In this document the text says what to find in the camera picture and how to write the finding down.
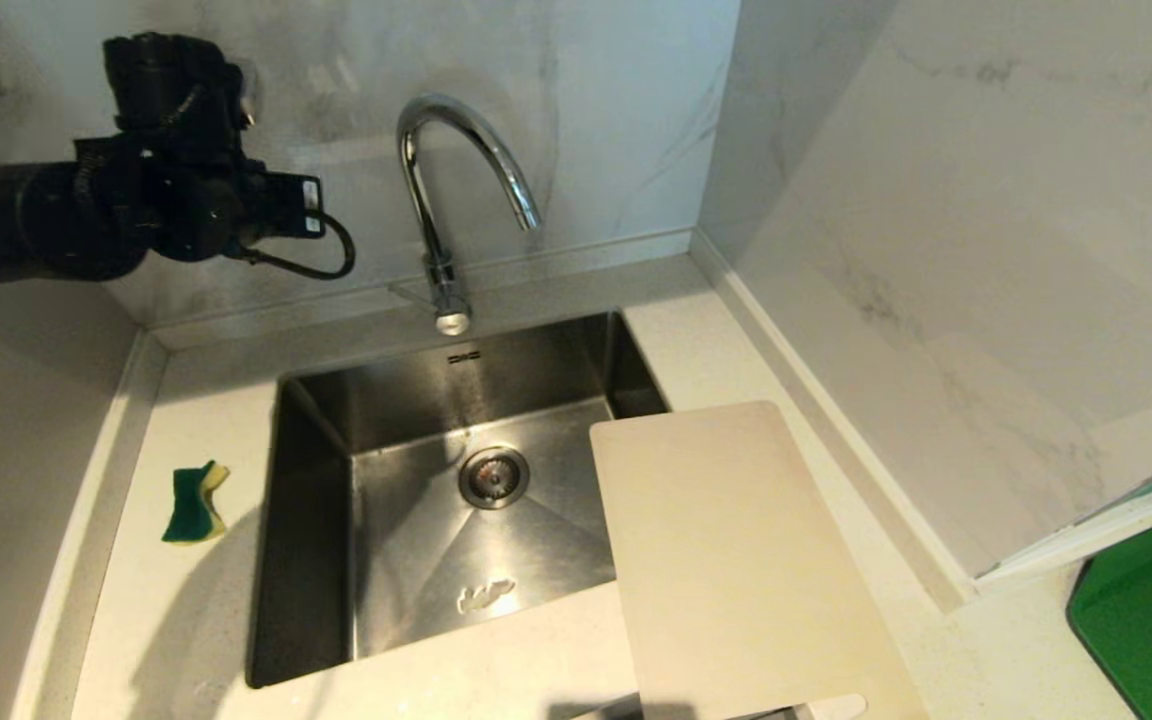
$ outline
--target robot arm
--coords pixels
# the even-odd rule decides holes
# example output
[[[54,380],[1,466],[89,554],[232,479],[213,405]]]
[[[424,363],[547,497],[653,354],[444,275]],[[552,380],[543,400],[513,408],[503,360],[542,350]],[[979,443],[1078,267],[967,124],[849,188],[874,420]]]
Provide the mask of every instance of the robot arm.
[[[76,141],[77,161],[0,167],[0,283],[108,281],[152,250],[195,263],[227,256],[313,279],[344,276],[355,249],[323,213],[319,179],[273,173],[238,134],[243,76],[211,41],[143,33],[104,45],[119,134]],[[265,237],[319,238],[344,250],[314,270],[252,248]]]

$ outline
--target chrome faucet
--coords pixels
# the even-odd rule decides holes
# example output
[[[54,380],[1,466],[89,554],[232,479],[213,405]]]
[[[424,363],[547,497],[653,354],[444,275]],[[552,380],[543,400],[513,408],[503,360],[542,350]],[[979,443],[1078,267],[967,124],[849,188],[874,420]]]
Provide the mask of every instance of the chrome faucet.
[[[513,214],[522,229],[529,232],[540,227],[541,219],[540,210],[531,197],[531,188],[526,187],[526,179],[522,177],[522,169],[483,115],[447,94],[422,94],[407,104],[402,115],[397,118],[397,156],[403,161],[407,190],[411,192],[412,205],[416,206],[416,222],[420,223],[420,234],[425,236],[425,273],[433,295],[434,325],[438,332],[456,336],[470,329],[471,309],[456,279],[452,253],[438,237],[438,228],[434,227],[434,218],[430,214],[426,200],[425,183],[420,179],[420,166],[417,164],[420,149],[416,142],[417,136],[420,128],[431,120],[440,120],[458,129],[479,149],[500,179],[500,187],[509,197]]]

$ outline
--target wall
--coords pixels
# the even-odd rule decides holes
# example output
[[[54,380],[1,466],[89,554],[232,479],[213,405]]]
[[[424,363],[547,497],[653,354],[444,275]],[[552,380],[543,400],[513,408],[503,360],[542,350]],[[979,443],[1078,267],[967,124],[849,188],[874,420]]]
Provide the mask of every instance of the wall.
[[[154,259],[111,285],[147,324],[419,275],[394,127],[424,91],[492,120],[547,220],[518,232],[480,157],[449,129],[431,129],[426,177],[462,262],[687,228],[699,213],[736,12],[705,0],[0,0],[0,160],[67,158],[70,138],[113,131],[106,37],[206,37],[255,70],[259,124],[244,138],[248,153],[324,179],[326,209],[355,234],[359,266],[316,283],[233,260]],[[338,263],[332,242],[266,245]]]
[[[134,333],[99,286],[0,287],[0,717]]]
[[[745,0],[700,228],[978,574],[1152,473],[1152,1],[890,7]]]

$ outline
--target sponge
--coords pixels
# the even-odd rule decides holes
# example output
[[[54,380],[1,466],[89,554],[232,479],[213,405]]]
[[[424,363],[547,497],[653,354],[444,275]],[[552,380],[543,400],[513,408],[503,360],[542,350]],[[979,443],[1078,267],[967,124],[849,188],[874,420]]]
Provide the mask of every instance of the sponge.
[[[162,541],[194,544],[225,532],[225,523],[211,506],[211,492],[229,477],[229,468],[214,460],[202,468],[187,468],[172,473],[175,507]]]

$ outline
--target sink basin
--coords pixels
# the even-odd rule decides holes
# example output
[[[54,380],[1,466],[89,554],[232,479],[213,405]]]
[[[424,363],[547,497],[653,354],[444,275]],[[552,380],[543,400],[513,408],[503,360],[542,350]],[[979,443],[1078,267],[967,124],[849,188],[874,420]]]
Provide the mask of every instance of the sink basin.
[[[589,427],[666,411],[616,313],[285,379],[248,684],[616,578]]]

